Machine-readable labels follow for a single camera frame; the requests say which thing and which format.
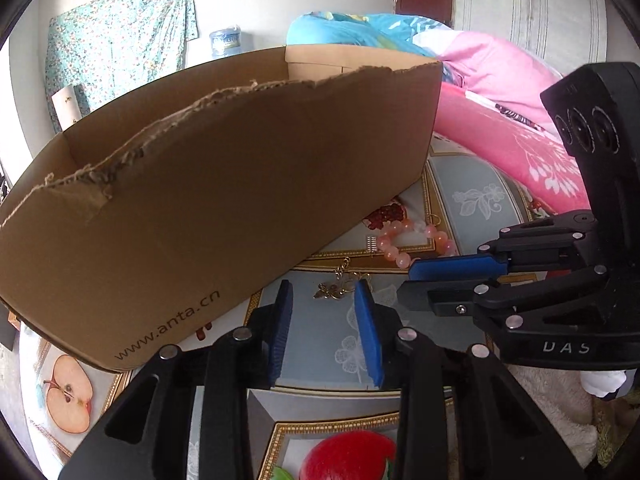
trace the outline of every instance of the patterned tablecloth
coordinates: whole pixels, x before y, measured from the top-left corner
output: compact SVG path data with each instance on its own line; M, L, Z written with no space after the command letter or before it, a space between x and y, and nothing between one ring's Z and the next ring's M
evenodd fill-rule
M384 178L386 170L382 165L380 171L380 177ZM347 189L337 190L337 215L340 214L339 203L342 200L348 200ZM455 240L461 254L475 253L476 247L495 238L501 227L546 216L526 189L464 148L438 135L433 138L421 180L401 193L397 202L413 220L429 223L434 218L441 219L438 228ZM340 300L314 298L319 283L331 281L334 269L345 257L350 258L349 270L370 273L376 301L397 309L406 325L421 330L436 343L450 348L466 349L471 343L484 341L484 334L468 317L437 318L431 312L411 311L398 301L398 287L406 279L406 271L390 264L382 254L367 252L367 235L376 235L377 232L362 222L283 276L294 287L294 313L282 374L275 392L267 396L260 392L250 395L251 413L255 414L250 417L252 448L258 450L254 451L254 470L260 480L267 480L273 466L278 464L287 463L297 471L301 457L309 450L305 439L311 438L300 435L312 433L317 439L318 435L343 431L356 422L359 427L377 428L376 431L394 434L397 420L393 415L380 419L375 417L397 410L398 394L377 392L372 385L360 346L353 295L347 294ZM396 241L412 256L435 256L433 242L418 233L402 234ZM515 283L541 278L536 274L506 277L507 281ZM273 302L279 283L278 279L265 286L235 309L198 330L181 347L189 350L209 345L223 333L242 325L253 309ZM86 434L65 433L47 411L48 386L44 381L51 379L53 365L62 354L58 348L22 326L22 398L34 449L49 480L58 477L60 469ZM93 425L126 387L132 374L110 374L85 364L81 367L94 390L90 413ZM196 396L194 420L199 420L201 394L198 392ZM278 406L287 406L288 411ZM318 420L329 419L345 422L319 428ZM298 420L304 424L286 425L283 420ZM197 424L192 429L189 479L197 477ZM270 465L263 463L263 457L271 457Z

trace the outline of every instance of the pendant charm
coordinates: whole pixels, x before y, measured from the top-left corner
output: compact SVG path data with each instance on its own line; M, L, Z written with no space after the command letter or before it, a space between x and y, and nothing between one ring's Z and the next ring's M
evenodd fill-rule
M350 294L356 288L356 283L365 278L368 280L370 274L363 274L360 272L349 272L349 264L351 259L346 257L340 266L335 269L335 280L331 282L324 282L318 285L318 291L314 294L314 298L333 298L334 300L340 300L345 294Z

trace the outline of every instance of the red apple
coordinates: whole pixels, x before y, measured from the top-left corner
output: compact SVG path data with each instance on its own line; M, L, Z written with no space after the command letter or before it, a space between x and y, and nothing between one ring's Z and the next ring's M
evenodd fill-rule
M391 478L396 444L373 431L348 431L323 440L305 457L300 480Z
M91 422L94 389L78 361L61 355L53 365L47 390L47 410L53 422L67 433L84 433Z

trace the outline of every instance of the blue water bottle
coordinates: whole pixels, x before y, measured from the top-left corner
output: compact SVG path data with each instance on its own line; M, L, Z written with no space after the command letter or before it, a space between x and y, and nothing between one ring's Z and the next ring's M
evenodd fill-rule
M240 27L237 25L214 30L209 34L209 39L211 40L212 59L232 56L233 54L240 54L242 52L242 47L240 46Z

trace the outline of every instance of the curtain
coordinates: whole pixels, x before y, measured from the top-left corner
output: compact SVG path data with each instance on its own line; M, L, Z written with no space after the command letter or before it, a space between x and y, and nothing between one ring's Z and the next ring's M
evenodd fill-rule
M156 78L184 68L198 37L193 0L94 0L53 18L45 65L51 96L75 86L82 116Z
M605 0L454 0L453 28L509 40L563 74L607 56Z

